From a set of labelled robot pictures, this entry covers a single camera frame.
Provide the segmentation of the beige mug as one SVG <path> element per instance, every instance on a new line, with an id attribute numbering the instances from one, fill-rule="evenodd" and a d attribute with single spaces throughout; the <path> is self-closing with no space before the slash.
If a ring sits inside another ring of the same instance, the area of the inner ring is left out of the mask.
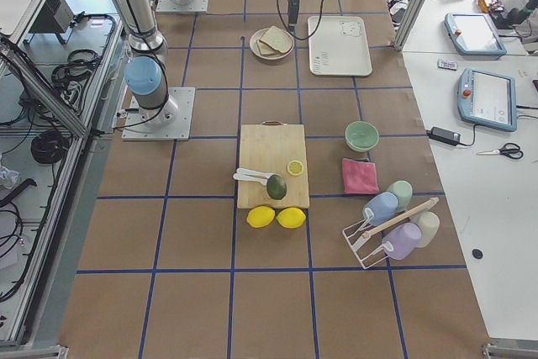
<path id="1" fill-rule="evenodd" d="M 434 239 L 440 227 L 439 217 L 431 211 L 413 215 L 410 222 L 416 224 L 421 231 L 421 237 L 417 244 L 418 248 L 426 247 Z"/>

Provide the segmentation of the whole yellow lemon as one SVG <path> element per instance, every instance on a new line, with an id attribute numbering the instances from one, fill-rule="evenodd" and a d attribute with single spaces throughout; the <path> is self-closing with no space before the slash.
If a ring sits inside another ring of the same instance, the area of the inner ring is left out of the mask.
<path id="1" fill-rule="evenodd" d="M 246 222 L 249 226 L 255 229 L 260 229 L 268 226 L 276 216 L 274 208 L 269 206 L 258 206 L 251 209 L 247 216 Z"/>
<path id="2" fill-rule="evenodd" d="M 283 228 L 297 229 L 304 224 L 306 214 L 302 209 L 291 207 L 280 211 L 276 219 Z"/>

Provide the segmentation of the white bear tray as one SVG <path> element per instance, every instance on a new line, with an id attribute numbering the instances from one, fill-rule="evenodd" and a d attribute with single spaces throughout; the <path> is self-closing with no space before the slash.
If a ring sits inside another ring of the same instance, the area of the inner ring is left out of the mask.
<path id="1" fill-rule="evenodd" d="M 308 19 L 309 70 L 317 76 L 367 77 L 372 63 L 365 22 L 360 17 Z"/>

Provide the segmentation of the white round plate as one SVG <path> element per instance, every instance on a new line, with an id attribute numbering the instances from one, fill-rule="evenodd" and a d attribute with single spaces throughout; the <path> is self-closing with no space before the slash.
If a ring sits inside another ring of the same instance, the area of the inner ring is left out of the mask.
<path id="1" fill-rule="evenodd" d="M 293 37 L 276 26 L 259 29 L 250 38 L 251 51 L 263 60 L 275 61 L 288 55 L 293 48 Z"/>

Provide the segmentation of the blue mug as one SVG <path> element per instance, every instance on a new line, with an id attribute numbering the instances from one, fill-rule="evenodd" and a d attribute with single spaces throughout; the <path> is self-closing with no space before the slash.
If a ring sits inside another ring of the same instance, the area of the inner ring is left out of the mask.
<path id="1" fill-rule="evenodd" d="M 395 194 L 384 192 L 371 199 L 362 210 L 365 225 L 378 226 L 391 219 L 396 213 L 398 198 Z"/>

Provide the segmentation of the black power adapter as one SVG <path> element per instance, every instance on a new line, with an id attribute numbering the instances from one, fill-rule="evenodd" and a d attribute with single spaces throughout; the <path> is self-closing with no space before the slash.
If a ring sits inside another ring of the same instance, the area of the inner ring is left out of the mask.
<path id="1" fill-rule="evenodd" d="M 446 145 L 460 145 L 461 135 L 448 129 L 432 126 L 430 129 L 426 130 L 426 134 L 431 140 L 435 140 Z"/>

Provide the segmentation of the green mug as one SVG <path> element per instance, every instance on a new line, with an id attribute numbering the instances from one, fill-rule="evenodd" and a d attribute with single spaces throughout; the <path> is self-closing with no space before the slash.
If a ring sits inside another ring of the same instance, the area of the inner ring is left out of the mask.
<path id="1" fill-rule="evenodd" d="M 413 197 L 413 187 L 409 182 L 404 180 L 398 180 L 396 182 L 393 182 L 386 189 L 386 191 L 396 196 L 398 200 L 398 206 L 396 208 L 397 213 L 403 212 L 407 209 Z"/>

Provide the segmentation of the lemon slice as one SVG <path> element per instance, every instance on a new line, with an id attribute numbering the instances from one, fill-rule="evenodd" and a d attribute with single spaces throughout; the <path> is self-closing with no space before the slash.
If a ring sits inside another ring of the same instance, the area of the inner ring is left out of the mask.
<path id="1" fill-rule="evenodd" d="M 294 177 L 300 176 L 304 171 L 304 164 L 299 160 L 292 160 L 287 164 L 287 172 Z"/>

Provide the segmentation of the pink cloth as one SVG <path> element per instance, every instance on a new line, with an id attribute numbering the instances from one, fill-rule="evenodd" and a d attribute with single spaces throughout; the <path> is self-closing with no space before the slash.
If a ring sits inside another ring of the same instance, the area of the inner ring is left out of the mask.
<path id="1" fill-rule="evenodd" d="M 377 194 L 377 168 L 373 162 L 342 160 L 344 191 L 347 194 Z"/>

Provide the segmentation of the white plastic fork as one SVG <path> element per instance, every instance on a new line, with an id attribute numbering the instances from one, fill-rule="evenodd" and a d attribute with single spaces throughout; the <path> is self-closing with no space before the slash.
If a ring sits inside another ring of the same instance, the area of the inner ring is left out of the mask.
<path id="1" fill-rule="evenodd" d="M 235 172 L 238 174 L 243 174 L 243 175 L 247 175 L 251 177 L 260 177 L 260 178 L 265 178 L 265 179 L 268 179 L 271 176 L 275 175 L 275 173 L 272 173 L 272 172 L 259 172 L 259 171 L 255 171 L 251 169 L 242 168 L 242 167 L 237 168 Z"/>

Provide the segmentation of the white bread slice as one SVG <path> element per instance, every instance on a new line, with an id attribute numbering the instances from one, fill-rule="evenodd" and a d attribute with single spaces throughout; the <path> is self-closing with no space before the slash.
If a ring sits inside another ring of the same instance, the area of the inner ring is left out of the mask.
<path id="1" fill-rule="evenodd" d="M 267 29 L 266 33 L 261 37 L 261 41 L 278 50 L 281 54 L 289 52 L 293 47 L 293 41 L 287 33 L 276 26 Z"/>

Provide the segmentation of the black scissors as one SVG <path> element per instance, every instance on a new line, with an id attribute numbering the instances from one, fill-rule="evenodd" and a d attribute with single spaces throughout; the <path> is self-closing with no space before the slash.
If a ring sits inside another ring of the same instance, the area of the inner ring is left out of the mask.
<path id="1" fill-rule="evenodd" d="M 494 150 L 485 150 L 477 153 L 478 156 L 505 156 L 511 160 L 520 160 L 524 156 L 518 144 L 509 142 Z"/>

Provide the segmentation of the purple mug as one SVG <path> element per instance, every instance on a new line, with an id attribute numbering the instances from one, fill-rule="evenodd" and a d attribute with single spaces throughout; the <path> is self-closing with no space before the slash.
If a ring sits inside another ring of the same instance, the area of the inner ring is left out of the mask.
<path id="1" fill-rule="evenodd" d="M 404 223 L 382 238 L 382 249 L 388 257 L 403 260 L 419 244 L 421 236 L 418 225 Z"/>

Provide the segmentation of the green bowl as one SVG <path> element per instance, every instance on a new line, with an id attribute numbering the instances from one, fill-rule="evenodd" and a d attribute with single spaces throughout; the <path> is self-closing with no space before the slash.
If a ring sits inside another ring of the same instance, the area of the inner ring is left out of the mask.
<path id="1" fill-rule="evenodd" d="M 379 141 L 377 129 L 365 121 L 354 121 L 345 128 L 345 142 L 354 151 L 367 152 Z"/>

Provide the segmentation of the teach pendant tablet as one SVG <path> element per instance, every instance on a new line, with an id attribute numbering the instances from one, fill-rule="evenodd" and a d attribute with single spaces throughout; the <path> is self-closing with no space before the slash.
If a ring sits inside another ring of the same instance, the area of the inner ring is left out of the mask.
<path id="1" fill-rule="evenodd" d="M 517 130 L 513 77 L 466 68 L 459 80 L 456 103 L 463 121 L 506 132 Z"/>
<path id="2" fill-rule="evenodd" d="M 501 57 L 507 53 L 488 14 L 448 13 L 444 24 L 461 55 Z"/>

